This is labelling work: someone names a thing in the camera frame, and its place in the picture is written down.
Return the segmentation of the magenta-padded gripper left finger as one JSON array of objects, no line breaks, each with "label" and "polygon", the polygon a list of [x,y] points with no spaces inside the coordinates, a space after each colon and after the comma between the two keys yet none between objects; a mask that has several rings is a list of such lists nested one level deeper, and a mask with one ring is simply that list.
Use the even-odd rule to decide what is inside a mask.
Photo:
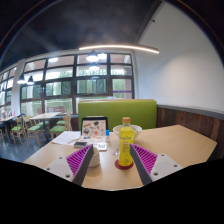
[{"label": "magenta-padded gripper left finger", "polygon": [[93,155],[93,146],[88,145],[67,157],[55,159],[45,170],[81,186]]}]

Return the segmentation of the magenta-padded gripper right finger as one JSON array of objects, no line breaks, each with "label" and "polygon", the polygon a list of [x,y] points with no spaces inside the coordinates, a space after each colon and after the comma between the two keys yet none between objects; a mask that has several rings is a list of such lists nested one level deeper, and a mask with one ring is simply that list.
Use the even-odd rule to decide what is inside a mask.
[{"label": "magenta-padded gripper right finger", "polygon": [[157,155],[135,144],[130,145],[130,154],[143,185],[152,183],[182,169],[177,162],[165,153]]}]

